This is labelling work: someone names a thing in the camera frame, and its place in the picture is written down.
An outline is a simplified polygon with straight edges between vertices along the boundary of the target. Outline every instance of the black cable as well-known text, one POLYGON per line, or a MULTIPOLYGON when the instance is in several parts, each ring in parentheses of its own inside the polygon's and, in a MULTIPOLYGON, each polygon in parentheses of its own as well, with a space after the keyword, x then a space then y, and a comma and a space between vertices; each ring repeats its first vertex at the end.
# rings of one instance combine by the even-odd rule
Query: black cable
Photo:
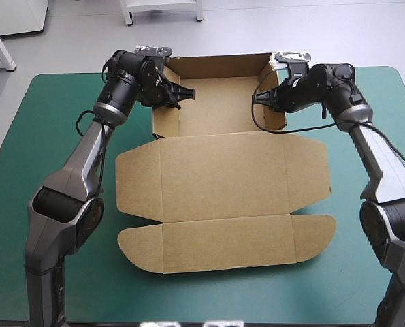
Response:
POLYGON ((82 120, 82 117, 85 114, 93 114, 95 116, 95 119, 98 121, 98 123, 101 124, 101 150, 99 151, 99 158, 101 160, 101 166, 99 168, 98 186, 97 186, 97 189, 96 189, 96 192, 95 192, 94 200, 92 202, 92 204, 94 205, 96 203, 96 201, 98 200, 99 194, 101 193, 104 166, 105 166, 105 162, 106 162, 106 149, 107 149, 106 125, 107 125, 107 123, 96 112, 94 112, 92 110, 85 110, 80 114, 80 116, 78 117, 78 119, 76 121, 76 129, 77 129, 77 132, 81 136, 83 136, 83 133, 80 130, 80 121, 82 120))
MULTIPOLYGON (((263 77, 263 80, 262 80, 262 81, 264 81, 265 78, 266 78, 267 76, 269 76, 272 72, 275 72, 275 71, 271 71, 271 72, 267 73, 267 74, 263 77)), ((254 93, 253 93, 254 96, 255 96, 257 90, 259 89, 260 85, 261 85, 261 83, 259 82, 257 88, 255 89, 255 91, 254 91, 254 93)), ((405 156, 395 147, 395 145, 394 145, 393 143, 391 143, 391 141, 388 139, 388 137, 387 137, 380 129, 378 129, 377 127, 371 125, 371 122, 370 122, 370 121, 362 121, 362 122, 361 122, 361 121, 339 121, 339 122, 337 122, 337 123, 331 123, 331 124, 321 125, 321 126, 306 127, 306 128, 301 128, 301 129, 290 129, 289 131, 273 131, 273 130, 271 130, 271 129, 266 129, 265 127, 262 127, 260 124, 258 124, 258 122, 257 122, 257 120, 256 120, 256 118, 255 118, 254 103, 252 103, 252 104, 250 105, 250 107, 251 107, 251 113, 252 113, 252 120, 253 120, 254 124, 255 124, 261 131, 265 131, 265 132, 271 133, 271 134, 290 134, 290 133, 297 133, 297 132, 300 132, 300 131, 315 131, 315 130, 318 130, 318 129, 325 129, 325 128, 330 128, 330 127, 339 126, 339 125, 343 125, 343 124, 353 124, 354 127, 363 126, 363 127, 365 127, 365 128, 368 128, 368 129, 374 131, 374 132, 377 133, 378 135, 380 135, 380 136, 382 137, 382 139, 388 144, 388 146, 390 147, 390 149, 393 150, 394 153, 395 153, 401 160, 403 160, 403 161, 405 162, 405 156)))

